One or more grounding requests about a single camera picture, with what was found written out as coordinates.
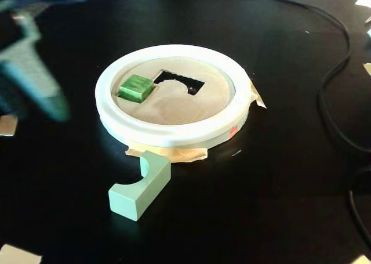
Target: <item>green block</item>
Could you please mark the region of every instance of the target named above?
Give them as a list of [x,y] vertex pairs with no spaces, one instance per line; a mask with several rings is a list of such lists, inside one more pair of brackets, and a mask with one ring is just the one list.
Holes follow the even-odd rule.
[[168,158],[145,151],[140,156],[143,179],[131,184],[114,184],[108,191],[112,212],[137,221],[171,178]]
[[119,97],[142,103],[154,88],[155,85],[152,80],[133,74],[120,86]]

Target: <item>black table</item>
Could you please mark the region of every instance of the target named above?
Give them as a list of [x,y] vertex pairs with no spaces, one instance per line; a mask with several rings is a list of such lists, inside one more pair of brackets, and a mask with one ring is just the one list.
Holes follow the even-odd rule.
[[[353,139],[371,143],[371,41],[356,0],[299,0],[348,25],[347,68],[326,97]],[[319,16],[272,0],[89,0],[37,22],[37,48],[70,101],[72,119],[43,115],[0,139],[0,245],[42,263],[351,263],[367,248],[344,202],[347,172],[363,164],[324,130],[315,94],[345,51]],[[140,180],[139,159],[102,127],[94,87],[115,59],[160,44],[193,44],[241,64],[268,110],[209,158],[173,164],[172,179],[136,223],[109,209],[114,183]],[[371,225],[370,180],[357,199]]]

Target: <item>red sticker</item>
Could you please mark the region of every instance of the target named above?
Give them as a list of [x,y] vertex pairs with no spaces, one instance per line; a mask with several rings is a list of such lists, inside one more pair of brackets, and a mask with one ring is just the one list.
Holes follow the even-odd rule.
[[230,130],[230,138],[232,138],[236,133],[237,133],[237,125],[236,126],[233,126],[233,128],[231,128]]

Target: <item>beige tape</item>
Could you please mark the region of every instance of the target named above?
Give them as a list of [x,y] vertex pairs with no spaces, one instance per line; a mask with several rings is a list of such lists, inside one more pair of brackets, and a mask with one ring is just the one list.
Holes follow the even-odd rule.
[[203,160],[208,157],[208,150],[206,148],[198,149],[177,149],[164,148],[144,145],[140,143],[131,142],[129,149],[125,152],[126,155],[133,155],[135,157],[141,156],[145,151],[151,151],[158,155],[167,157],[171,162],[193,162]]
[[0,250],[0,264],[39,264],[41,256],[34,255],[11,245],[3,245]]
[[13,136],[16,133],[18,117],[4,115],[0,117],[0,136]]

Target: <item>black wire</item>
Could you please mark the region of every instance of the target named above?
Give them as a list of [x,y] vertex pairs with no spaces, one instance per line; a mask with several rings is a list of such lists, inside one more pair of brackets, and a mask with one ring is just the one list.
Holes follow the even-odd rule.
[[[340,128],[339,126],[335,123],[334,119],[330,115],[326,100],[325,100],[325,89],[328,83],[336,76],[336,74],[340,73],[345,66],[348,64],[350,56],[351,56],[351,40],[350,40],[350,34],[348,32],[347,27],[345,24],[336,16],[331,15],[329,12],[316,7],[312,6],[306,3],[302,2],[297,2],[294,0],[277,0],[285,3],[289,3],[292,5],[296,5],[299,7],[302,7],[304,9],[310,10],[318,15],[320,15],[322,18],[326,19],[327,21],[331,22],[334,24],[344,35],[345,42],[346,42],[346,53],[344,57],[333,67],[331,68],[323,77],[322,83],[319,87],[318,93],[317,93],[317,102],[318,102],[318,108],[319,108],[319,113],[321,117],[323,118],[323,123],[324,126],[330,131],[333,130],[335,133],[343,140],[345,141],[350,147],[355,149],[356,151],[362,152],[362,153],[371,153],[371,148],[370,147],[365,147],[362,145],[359,145],[355,143],[353,140],[351,140]],[[352,177],[349,181],[348,189],[347,189],[347,201],[350,206],[350,212],[351,215],[354,219],[354,222],[365,240],[366,245],[368,248],[371,250],[371,235],[369,231],[367,230],[366,226],[363,224],[363,221],[361,217],[359,216],[357,207],[354,202],[354,195],[353,195],[353,186],[355,183],[355,180],[357,177],[371,172],[371,165],[365,168],[361,168],[354,172],[352,174]]]
[[347,189],[347,202],[355,225],[359,233],[361,234],[363,240],[365,241],[366,245],[368,246],[369,250],[371,250],[371,235],[366,226],[364,225],[361,217],[359,216],[353,195],[353,187],[356,182],[356,179],[368,172],[371,172],[371,165],[369,165],[368,167],[363,167],[352,174],[352,176],[349,179],[349,185]]
[[334,119],[330,115],[326,100],[325,100],[325,88],[327,84],[334,78],[336,74],[338,74],[340,71],[344,69],[344,67],[349,62],[350,56],[351,56],[351,40],[350,35],[348,32],[347,27],[345,24],[336,16],[331,15],[329,12],[316,7],[312,6],[306,3],[294,1],[294,0],[277,0],[285,3],[289,3],[292,5],[296,5],[299,7],[302,7],[304,9],[310,10],[318,15],[320,15],[322,18],[326,19],[327,21],[334,24],[344,35],[345,41],[346,41],[346,53],[345,56],[331,69],[329,70],[325,76],[323,77],[321,86],[319,87],[318,93],[317,93],[317,102],[319,105],[319,112],[321,117],[324,119],[324,125],[328,130],[333,130],[339,137],[345,141],[349,146],[351,146],[353,149],[360,151],[362,153],[371,153],[370,147],[364,147],[360,144],[355,143],[353,140],[351,140],[335,123]]

